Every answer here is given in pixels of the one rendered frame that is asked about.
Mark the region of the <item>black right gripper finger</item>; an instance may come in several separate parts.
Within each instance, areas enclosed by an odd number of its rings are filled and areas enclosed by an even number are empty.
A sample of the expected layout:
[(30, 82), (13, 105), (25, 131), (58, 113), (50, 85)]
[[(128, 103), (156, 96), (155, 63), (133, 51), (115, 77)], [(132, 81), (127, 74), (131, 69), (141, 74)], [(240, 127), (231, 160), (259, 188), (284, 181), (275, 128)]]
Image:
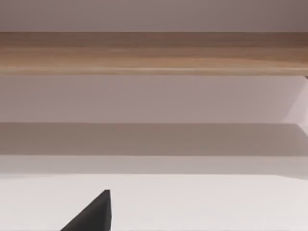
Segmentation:
[(110, 190), (104, 190), (60, 231), (111, 231)]

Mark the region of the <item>wooden shelf board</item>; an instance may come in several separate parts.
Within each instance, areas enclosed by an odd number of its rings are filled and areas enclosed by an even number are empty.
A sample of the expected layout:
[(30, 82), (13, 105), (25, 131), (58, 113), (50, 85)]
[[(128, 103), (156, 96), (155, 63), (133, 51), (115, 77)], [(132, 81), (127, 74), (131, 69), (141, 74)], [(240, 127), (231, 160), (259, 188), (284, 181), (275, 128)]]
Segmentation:
[(308, 32), (0, 32), (0, 75), (308, 76)]

